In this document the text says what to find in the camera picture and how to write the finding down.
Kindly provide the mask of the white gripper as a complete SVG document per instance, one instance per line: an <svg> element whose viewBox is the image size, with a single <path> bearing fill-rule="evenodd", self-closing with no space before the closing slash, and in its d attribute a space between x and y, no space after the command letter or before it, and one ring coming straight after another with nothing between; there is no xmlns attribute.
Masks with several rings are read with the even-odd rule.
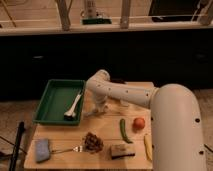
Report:
<svg viewBox="0 0 213 171"><path fill-rule="evenodd" d="M95 113L105 113L108 109L108 106L106 105L107 102L106 95L94 94L92 96L92 99L95 107L92 111L83 113L84 117L92 116Z"/></svg>

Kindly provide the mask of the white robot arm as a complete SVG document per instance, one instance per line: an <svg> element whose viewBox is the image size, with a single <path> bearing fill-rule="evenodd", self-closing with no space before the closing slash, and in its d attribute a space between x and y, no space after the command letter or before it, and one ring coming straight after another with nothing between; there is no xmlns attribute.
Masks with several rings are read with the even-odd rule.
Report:
<svg viewBox="0 0 213 171"><path fill-rule="evenodd" d="M201 111L190 89L113 83L104 69L86 81L86 88L95 103L112 97L150 110L153 171L207 171Z"/></svg>

